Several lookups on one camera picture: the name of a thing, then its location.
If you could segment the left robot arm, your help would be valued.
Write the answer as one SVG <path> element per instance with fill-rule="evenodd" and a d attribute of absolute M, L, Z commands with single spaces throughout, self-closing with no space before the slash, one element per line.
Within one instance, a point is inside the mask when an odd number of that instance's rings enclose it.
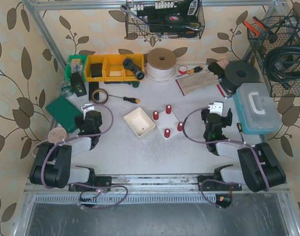
<path fill-rule="evenodd" d="M 89 177 L 87 168 L 71 168 L 71 159 L 96 147 L 99 142 L 102 125 L 102 115 L 97 111 L 88 111 L 85 116 L 75 117 L 76 128 L 80 130 L 80 135 L 92 135 L 94 137 L 84 137 L 71 141 L 70 143 L 58 145 L 50 154 L 49 164 L 45 165 L 44 174 L 41 174 L 44 160 L 54 147 L 53 143 L 43 142 L 37 152 L 34 164 L 29 174 L 29 180 L 33 184 L 41 185 L 41 179 L 49 187 L 64 188 L 67 184 L 73 182 L 86 182 Z"/>

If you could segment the red large spring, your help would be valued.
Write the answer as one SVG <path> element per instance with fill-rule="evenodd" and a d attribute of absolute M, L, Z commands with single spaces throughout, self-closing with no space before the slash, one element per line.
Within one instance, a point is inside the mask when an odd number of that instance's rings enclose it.
<path fill-rule="evenodd" d="M 169 115 L 169 114 L 171 114 L 171 111 L 172 111 L 171 105 L 166 105 L 165 113 Z"/>

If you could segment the orange black screwdriver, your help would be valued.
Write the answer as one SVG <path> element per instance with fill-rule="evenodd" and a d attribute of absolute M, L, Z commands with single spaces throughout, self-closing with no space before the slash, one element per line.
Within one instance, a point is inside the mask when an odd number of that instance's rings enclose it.
<path fill-rule="evenodd" d="M 130 103 L 133 103 L 133 104 L 139 104 L 140 103 L 140 100 L 137 99 L 137 98 L 131 98 L 131 97 L 120 97 L 120 96 L 115 96 L 115 95 L 109 95 L 110 97 L 115 97 L 115 98 L 119 98 L 123 101 L 127 101 L 127 102 L 130 102 Z"/>

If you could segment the white spring tray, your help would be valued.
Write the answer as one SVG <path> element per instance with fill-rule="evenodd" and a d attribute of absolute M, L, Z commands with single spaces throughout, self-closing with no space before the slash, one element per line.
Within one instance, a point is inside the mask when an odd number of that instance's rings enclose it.
<path fill-rule="evenodd" d="M 156 127 L 155 123 L 141 107 L 125 115 L 124 120 L 131 127 L 139 140 L 152 134 Z"/>

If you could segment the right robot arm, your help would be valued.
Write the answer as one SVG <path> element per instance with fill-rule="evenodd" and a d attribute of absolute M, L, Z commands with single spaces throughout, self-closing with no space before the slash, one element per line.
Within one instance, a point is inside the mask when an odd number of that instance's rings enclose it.
<path fill-rule="evenodd" d="M 201 118 L 205 124 L 203 137 L 208 151 L 238 162 L 236 166 L 227 165 L 216 169 L 221 181 L 246 185 L 252 192 L 268 191 L 286 182 L 285 172 L 268 143 L 251 146 L 223 135 L 222 129 L 232 124 L 231 110 L 223 117 L 209 107 L 201 111 Z"/>

